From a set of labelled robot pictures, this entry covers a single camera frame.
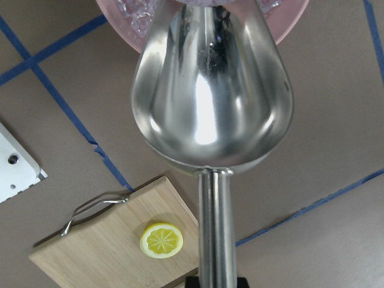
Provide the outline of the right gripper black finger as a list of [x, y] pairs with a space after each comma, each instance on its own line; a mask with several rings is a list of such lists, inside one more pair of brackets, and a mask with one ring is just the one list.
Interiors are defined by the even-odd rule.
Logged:
[[199, 278], [197, 276], [186, 277], [185, 288], [199, 288]]

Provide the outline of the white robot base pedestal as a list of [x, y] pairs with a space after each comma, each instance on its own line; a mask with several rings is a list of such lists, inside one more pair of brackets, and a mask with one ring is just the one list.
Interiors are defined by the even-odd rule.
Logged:
[[1, 124], [1, 203], [47, 178], [47, 173]]

